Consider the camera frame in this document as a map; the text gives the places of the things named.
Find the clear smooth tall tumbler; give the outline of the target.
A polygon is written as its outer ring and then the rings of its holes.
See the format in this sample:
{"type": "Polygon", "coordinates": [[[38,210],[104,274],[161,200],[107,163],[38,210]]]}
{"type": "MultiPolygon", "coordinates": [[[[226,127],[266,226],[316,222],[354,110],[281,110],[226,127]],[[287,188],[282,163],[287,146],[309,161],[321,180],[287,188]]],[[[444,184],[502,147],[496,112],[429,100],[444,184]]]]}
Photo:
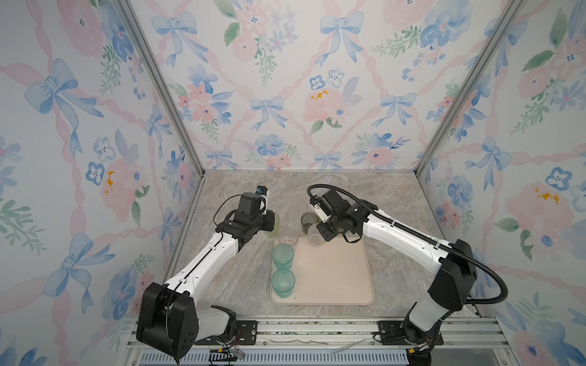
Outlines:
{"type": "Polygon", "coordinates": [[[307,238],[309,240],[309,243],[314,247],[320,247],[323,244],[325,244],[325,239],[320,234],[320,231],[317,228],[317,224],[312,224],[308,228],[307,238]]]}

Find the clear textured tumbler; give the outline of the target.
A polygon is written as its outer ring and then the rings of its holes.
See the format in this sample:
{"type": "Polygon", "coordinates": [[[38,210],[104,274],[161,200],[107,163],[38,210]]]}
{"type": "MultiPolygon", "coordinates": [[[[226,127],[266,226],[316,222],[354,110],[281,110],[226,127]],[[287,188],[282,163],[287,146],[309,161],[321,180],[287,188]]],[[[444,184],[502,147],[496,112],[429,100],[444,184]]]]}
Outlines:
{"type": "Polygon", "coordinates": [[[296,250],[299,241],[299,232],[291,227],[281,227],[277,236],[278,244],[288,245],[296,250]]]}

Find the teal textured tumbler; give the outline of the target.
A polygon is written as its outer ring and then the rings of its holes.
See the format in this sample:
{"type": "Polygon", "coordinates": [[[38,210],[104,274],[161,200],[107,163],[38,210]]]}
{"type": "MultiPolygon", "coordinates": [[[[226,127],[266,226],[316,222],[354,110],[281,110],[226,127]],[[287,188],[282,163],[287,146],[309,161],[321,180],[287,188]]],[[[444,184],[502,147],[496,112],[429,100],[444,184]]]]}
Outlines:
{"type": "Polygon", "coordinates": [[[288,268],[277,269],[271,277],[273,291],[280,298],[289,297],[295,288],[295,275],[288,268]]]}
{"type": "Polygon", "coordinates": [[[287,243],[280,243],[273,248],[273,264],[277,269],[290,269],[294,262],[295,251],[287,243]]]}

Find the light green textured tumbler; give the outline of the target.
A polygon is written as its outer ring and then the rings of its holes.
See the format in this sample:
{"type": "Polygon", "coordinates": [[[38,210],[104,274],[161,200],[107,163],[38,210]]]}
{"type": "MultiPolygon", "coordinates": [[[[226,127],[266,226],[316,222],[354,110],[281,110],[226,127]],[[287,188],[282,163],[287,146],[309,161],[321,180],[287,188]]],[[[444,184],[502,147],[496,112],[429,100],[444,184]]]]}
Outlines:
{"type": "Polygon", "coordinates": [[[271,211],[269,215],[273,218],[273,230],[265,232],[265,235],[268,239],[275,239],[279,235],[281,221],[277,213],[271,211]]]}

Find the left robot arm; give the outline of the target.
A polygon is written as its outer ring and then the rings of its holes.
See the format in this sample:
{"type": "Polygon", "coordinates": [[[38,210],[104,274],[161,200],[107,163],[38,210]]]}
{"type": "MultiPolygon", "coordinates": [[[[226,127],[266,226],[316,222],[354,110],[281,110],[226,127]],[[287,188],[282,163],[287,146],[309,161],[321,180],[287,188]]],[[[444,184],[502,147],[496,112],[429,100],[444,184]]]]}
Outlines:
{"type": "Polygon", "coordinates": [[[164,284],[152,283],[143,293],[136,338],[180,361],[201,340],[226,344],[236,335],[237,315],[214,305],[196,305],[212,279],[260,231],[272,232],[275,214],[267,207],[269,190],[238,195],[237,209],[215,224],[215,231],[198,255],[164,284]]]}

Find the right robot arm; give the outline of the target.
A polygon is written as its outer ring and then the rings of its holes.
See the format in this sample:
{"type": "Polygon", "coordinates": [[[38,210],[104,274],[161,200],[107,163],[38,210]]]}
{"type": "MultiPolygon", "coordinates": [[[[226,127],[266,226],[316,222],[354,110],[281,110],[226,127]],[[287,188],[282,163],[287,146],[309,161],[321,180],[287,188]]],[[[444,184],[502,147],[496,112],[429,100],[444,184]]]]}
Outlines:
{"type": "Polygon", "coordinates": [[[320,218],[320,235],[331,241],[352,233],[382,242],[415,260],[434,275],[427,292],[409,310],[401,329],[410,343],[435,330],[450,314],[464,308],[478,277],[469,244],[428,236],[389,216],[375,204],[340,188],[323,186],[323,195],[310,193],[310,205],[320,218]]]}

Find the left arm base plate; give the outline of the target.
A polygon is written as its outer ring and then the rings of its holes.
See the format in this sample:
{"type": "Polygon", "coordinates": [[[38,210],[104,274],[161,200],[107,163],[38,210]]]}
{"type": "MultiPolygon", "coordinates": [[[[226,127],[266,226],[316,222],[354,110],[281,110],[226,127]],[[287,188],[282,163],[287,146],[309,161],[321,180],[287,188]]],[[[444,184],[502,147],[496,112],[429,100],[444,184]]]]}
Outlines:
{"type": "Polygon", "coordinates": [[[237,320],[229,325],[222,335],[213,335],[195,342],[196,346],[254,346],[257,340],[259,322],[237,320]]]}

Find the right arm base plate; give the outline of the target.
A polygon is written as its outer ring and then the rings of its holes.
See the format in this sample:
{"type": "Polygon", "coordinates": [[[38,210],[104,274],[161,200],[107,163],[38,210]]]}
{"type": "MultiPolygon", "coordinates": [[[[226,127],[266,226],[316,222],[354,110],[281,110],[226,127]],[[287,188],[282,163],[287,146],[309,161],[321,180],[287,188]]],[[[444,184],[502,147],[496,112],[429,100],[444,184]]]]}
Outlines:
{"type": "Polygon", "coordinates": [[[383,346],[430,346],[435,341],[435,346],[444,344],[440,331],[433,326],[428,332],[422,332],[413,326],[404,326],[401,320],[382,320],[377,323],[377,330],[373,333],[373,339],[383,346]]]}

